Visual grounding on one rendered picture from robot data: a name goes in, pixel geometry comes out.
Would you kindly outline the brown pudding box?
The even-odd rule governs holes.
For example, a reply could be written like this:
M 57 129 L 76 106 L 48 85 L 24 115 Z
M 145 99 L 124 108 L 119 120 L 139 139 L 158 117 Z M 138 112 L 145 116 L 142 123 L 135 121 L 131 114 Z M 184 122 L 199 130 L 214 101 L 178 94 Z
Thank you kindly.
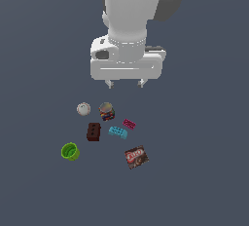
M 144 146 L 140 145 L 124 152 L 128 167 L 132 170 L 149 162 Z

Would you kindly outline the green cup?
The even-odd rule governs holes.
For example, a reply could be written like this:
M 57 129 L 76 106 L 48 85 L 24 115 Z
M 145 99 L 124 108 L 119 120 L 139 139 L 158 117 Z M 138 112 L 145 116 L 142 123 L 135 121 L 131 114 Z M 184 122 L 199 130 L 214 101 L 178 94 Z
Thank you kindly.
M 79 156 L 80 150 L 73 142 L 69 142 L 61 148 L 61 157 L 68 161 L 75 161 L 79 158 Z

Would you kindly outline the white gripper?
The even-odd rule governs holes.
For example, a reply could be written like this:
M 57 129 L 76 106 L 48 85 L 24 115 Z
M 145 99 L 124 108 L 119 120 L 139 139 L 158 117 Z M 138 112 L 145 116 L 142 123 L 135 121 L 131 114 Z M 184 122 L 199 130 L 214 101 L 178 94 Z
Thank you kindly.
M 114 89 L 111 80 L 141 79 L 138 88 L 143 88 L 148 79 L 158 79 L 166 50 L 161 46 L 146 46 L 137 43 L 111 44 L 108 36 L 93 40 L 90 47 L 90 75 L 94 80 L 103 80 L 109 89 Z

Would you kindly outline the white baseball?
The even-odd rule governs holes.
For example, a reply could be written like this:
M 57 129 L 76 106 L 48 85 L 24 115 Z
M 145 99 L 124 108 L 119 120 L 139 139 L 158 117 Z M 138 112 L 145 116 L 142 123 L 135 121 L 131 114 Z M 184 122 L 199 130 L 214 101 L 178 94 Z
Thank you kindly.
M 86 102 L 82 102 L 77 106 L 77 112 L 81 116 L 87 116 L 90 113 L 90 105 Z

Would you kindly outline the dark brown toy brick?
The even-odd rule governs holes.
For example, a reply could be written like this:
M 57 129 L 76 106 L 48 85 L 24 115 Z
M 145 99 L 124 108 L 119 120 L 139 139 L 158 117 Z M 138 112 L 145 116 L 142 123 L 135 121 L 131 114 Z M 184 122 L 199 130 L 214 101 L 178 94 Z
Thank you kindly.
M 87 140 L 98 141 L 100 137 L 101 126 L 99 123 L 89 123 Z

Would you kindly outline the multicoloured can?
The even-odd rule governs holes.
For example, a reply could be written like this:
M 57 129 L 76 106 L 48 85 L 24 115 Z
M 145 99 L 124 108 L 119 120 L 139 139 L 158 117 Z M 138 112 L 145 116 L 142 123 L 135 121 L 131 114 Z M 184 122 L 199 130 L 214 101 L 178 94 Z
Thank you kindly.
M 98 110 L 103 121 L 110 121 L 115 118 L 115 110 L 110 102 L 103 102 Z

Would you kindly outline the magenta toy brick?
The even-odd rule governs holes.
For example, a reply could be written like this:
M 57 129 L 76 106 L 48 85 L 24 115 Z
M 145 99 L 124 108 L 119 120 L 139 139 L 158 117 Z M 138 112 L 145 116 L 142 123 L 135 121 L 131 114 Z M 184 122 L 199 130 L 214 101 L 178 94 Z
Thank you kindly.
M 127 128 L 133 130 L 136 127 L 136 124 L 129 119 L 124 119 L 123 125 L 126 126 Z

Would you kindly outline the cyan toy brick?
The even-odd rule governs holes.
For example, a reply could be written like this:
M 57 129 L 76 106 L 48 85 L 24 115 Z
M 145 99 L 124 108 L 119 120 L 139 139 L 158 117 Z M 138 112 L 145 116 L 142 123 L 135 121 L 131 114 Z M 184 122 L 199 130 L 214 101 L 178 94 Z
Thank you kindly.
M 119 136 L 122 139 L 127 138 L 127 131 L 118 127 L 111 127 L 108 131 L 110 135 L 116 135 Z

